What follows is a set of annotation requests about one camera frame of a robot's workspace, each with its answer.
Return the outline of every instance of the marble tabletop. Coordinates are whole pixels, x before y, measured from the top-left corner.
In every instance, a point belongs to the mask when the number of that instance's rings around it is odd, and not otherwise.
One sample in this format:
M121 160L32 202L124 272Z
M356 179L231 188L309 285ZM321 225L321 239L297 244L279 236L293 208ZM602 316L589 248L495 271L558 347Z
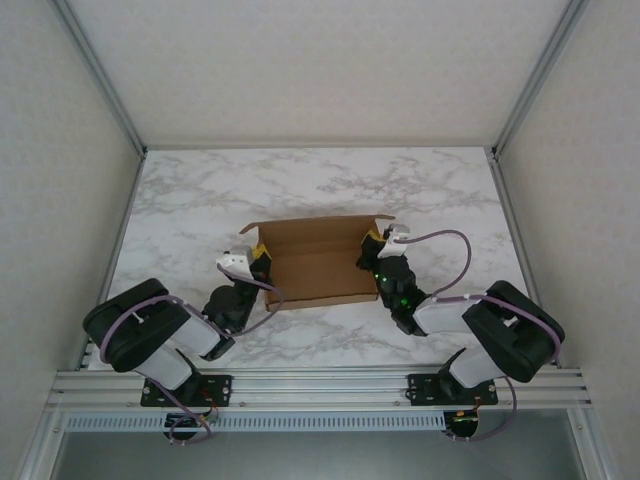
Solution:
M149 153L110 297L156 277L201 308L228 283L215 259L233 245L255 244L255 231L238 234L247 223L374 213L395 215L412 236L445 228L467 234L471 268L448 293L481 292L498 279L525 291L482 148L237 149ZM455 278L465 246L440 237L411 245L407 256L428 292ZM249 322L264 314L261 294ZM465 334L407 336L377 301L279 313L211 365L439 364L473 343ZM90 368L108 367L94 352Z

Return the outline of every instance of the brown cardboard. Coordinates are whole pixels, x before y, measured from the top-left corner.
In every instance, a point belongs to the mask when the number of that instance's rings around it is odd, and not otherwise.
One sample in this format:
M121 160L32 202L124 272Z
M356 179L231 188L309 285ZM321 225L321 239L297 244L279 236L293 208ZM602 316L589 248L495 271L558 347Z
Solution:
M356 267L360 244L376 219L391 215L298 218L250 223L258 228L258 245L271 256L271 279L284 293L283 310L367 302L378 298L371 272ZM277 295L265 295L267 310Z

